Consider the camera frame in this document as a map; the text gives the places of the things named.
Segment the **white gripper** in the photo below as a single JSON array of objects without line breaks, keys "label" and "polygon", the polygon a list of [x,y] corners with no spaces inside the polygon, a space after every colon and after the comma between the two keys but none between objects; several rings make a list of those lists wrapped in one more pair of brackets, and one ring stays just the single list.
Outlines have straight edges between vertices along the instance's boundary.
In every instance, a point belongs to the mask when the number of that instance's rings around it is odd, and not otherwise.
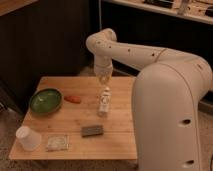
[{"label": "white gripper", "polygon": [[98,81],[101,85],[104,85],[104,82],[102,78],[107,78],[105,86],[109,86],[110,80],[111,80],[111,75],[113,71],[113,65],[107,65],[107,66],[100,66],[95,64],[94,65],[94,73],[98,77]]}]

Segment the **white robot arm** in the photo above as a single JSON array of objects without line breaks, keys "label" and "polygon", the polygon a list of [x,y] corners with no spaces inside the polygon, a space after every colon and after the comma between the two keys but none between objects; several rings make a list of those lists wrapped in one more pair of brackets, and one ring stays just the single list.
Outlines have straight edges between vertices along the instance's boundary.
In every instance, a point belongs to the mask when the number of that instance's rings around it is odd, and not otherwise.
[{"label": "white robot arm", "polygon": [[165,47],[120,43],[103,29],[86,39],[102,83],[114,60],[139,71],[132,87],[138,171],[203,171],[198,104],[212,84],[202,57]]}]

